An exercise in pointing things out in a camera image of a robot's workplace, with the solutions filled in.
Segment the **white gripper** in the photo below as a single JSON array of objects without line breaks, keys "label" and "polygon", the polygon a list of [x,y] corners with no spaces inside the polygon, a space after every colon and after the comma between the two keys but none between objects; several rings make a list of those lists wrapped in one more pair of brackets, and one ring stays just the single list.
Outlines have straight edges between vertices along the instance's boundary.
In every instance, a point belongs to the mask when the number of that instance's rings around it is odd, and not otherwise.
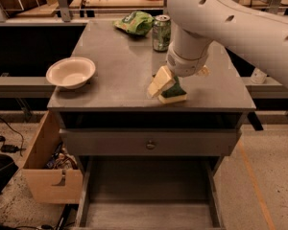
[{"label": "white gripper", "polygon": [[171,43],[166,55],[166,64],[161,66],[148,86],[147,93],[154,98],[163,91],[175,84],[174,75],[178,77],[189,77],[197,74],[200,77],[207,77],[210,72],[205,65],[208,58],[207,49],[204,54],[195,59],[188,59],[179,56],[174,50],[174,43]]}]

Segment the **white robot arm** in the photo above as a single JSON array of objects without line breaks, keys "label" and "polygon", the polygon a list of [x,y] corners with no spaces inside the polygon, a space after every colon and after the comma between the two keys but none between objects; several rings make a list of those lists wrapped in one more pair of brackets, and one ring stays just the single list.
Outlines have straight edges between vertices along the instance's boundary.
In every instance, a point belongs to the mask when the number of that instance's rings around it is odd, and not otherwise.
[{"label": "white robot arm", "polygon": [[288,18],[232,0],[167,0],[176,25],[166,55],[148,87],[152,97],[203,69],[216,41],[288,89]]}]

